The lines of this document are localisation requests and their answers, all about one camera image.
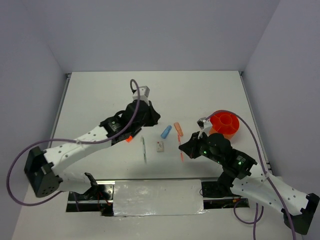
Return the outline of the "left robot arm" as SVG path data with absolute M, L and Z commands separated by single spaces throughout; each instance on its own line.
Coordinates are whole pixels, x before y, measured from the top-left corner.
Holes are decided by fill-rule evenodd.
M 134 100 L 126 109 L 106 118 L 98 126 L 74 142 L 41 150 L 32 148 L 24 167 L 33 192 L 37 198 L 44 198 L 55 191 L 76 192 L 91 200 L 104 187 L 98 185 L 91 173 L 65 175 L 65 169 L 99 150 L 133 137 L 143 127 L 158 124 L 160 114 L 152 102 Z

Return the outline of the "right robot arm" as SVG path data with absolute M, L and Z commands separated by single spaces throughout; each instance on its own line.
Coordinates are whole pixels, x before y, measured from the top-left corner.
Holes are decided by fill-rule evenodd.
M 191 159 L 205 157 L 221 165 L 216 182 L 202 183 L 202 195 L 208 198 L 242 196 L 283 214 L 284 224 L 301 235 L 309 231 L 320 202 L 314 193 L 304 193 L 289 186 L 246 153 L 231 146 L 220 133 L 207 136 L 195 132 L 188 142 L 178 148 Z

